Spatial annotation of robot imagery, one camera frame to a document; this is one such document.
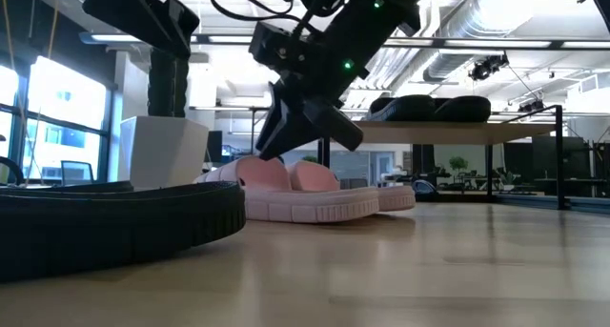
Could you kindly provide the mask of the pink rubber slide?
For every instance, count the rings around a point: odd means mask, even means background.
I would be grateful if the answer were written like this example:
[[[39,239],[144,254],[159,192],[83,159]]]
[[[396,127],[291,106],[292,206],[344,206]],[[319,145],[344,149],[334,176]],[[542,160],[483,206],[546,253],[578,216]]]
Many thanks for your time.
[[[299,160],[286,167],[294,190],[305,192],[339,192],[340,194],[376,193],[381,212],[413,209],[416,195],[410,186],[373,187],[365,184],[353,188],[342,188],[341,181],[327,167]]]
[[[265,161],[255,155],[239,158],[194,181],[237,183],[245,193],[246,217],[250,220],[331,223],[379,211],[375,188],[298,190],[293,187],[289,171],[280,160]]]

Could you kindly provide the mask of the black aluminium rig frame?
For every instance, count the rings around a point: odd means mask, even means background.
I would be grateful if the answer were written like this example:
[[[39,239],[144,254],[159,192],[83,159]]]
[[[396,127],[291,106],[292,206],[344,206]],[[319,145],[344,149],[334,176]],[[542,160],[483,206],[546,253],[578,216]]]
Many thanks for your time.
[[[514,205],[536,209],[564,210],[579,213],[610,215],[610,198],[568,196],[564,205],[559,206],[555,196],[498,194],[494,197],[497,204]]]

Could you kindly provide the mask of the dark office chair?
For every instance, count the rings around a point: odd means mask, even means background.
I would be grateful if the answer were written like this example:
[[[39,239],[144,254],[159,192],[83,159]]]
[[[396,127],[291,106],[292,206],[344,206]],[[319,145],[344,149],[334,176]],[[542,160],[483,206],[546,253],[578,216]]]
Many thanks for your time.
[[[94,182],[92,165],[81,161],[62,160],[61,177],[64,186],[89,185]]]

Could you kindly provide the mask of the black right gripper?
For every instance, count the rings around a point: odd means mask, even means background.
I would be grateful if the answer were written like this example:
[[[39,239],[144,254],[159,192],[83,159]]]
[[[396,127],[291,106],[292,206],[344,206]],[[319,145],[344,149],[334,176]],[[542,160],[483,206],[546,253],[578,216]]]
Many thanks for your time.
[[[363,131],[337,107],[350,84],[368,75],[370,59],[371,48],[362,44],[270,46],[270,68],[280,78],[270,85],[272,105],[256,141],[259,157],[271,160],[312,142],[311,123],[323,137],[355,151]]]

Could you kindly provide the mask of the large office window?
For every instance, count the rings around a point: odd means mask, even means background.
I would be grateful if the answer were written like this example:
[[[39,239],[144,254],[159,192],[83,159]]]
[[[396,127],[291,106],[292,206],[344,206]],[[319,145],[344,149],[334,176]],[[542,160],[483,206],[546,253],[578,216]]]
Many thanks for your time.
[[[60,182],[62,160],[90,163],[97,178],[109,98],[104,85],[42,56],[26,74],[0,65],[0,156],[28,183]]]

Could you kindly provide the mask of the black curved bar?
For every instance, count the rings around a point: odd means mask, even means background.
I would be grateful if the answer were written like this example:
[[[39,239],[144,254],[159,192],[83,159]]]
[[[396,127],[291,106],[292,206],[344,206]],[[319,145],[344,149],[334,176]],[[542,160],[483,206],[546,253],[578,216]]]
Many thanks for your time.
[[[24,176],[21,168],[12,160],[0,156],[0,164],[9,168],[10,172],[14,174],[15,185],[21,185],[24,183]]]

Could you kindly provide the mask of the long linear ceiling light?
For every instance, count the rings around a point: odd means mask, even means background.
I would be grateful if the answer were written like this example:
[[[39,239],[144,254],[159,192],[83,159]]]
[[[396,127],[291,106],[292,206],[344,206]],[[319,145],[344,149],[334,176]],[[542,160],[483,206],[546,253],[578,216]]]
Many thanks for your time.
[[[143,41],[121,33],[81,32],[81,41],[91,45],[136,45]],[[192,45],[246,46],[252,42],[247,34],[196,34]],[[382,48],[414,48],[445,50],[495,50],[495,51],[610,51],[610,39],[596,40],[536,40],[518,38],[437,38],[390,37]]]

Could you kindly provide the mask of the wooden shelf with black frame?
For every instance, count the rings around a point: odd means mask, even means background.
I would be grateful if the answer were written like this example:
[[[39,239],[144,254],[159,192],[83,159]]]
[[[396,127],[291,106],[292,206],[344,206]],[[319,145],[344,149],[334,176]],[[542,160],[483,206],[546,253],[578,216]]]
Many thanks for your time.
[[[528,112],[501,123],[453,122],[378,122],[358,121],[351,126],[359,135],[359,143],[420,144],[420,145],[482,145],[485,147],[487,189],[484,195],[448,195],[427,198],[430,202],[460,202],[518,205],[522,198],[493,194],[493,146],[527,136],[555,132],[557,156],[557,194],[554,199],[558,210],[568,208],[565,196],[563,165],[563,109],[553,105]]]

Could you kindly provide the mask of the blue rounded object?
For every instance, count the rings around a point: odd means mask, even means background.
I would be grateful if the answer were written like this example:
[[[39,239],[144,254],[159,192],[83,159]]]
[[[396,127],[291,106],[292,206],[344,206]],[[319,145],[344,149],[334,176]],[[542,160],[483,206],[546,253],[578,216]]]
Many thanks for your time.
[[[416,195],[434,195],[437,194],[436,187],[427,180],[418,179],[412,183],[412,188]]]

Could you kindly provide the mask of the white angular plant pot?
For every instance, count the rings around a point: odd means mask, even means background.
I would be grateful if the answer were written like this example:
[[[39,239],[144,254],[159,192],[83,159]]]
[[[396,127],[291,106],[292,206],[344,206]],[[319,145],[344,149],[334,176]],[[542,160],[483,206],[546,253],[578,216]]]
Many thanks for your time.
[[[191,184],[201,174],[209,129],[179,117],[135,116],[121,122],[117,179],[136,189]]]

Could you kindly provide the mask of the silver round ceiling duct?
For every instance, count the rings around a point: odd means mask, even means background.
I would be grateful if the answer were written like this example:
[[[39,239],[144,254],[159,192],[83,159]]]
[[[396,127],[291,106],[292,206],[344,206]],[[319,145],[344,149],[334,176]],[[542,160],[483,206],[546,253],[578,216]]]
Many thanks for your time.
[[[529,21],[537,7],[527,0],[465,0],[442,22],[441,38],[501,38]]]

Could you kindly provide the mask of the dark green cactus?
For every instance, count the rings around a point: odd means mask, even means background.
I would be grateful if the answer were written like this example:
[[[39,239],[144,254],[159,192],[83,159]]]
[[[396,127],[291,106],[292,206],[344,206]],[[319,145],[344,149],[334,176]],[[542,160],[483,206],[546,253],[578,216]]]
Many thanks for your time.
[[[148,116],[185,117],[189,63],[157,48],[150,52]]]

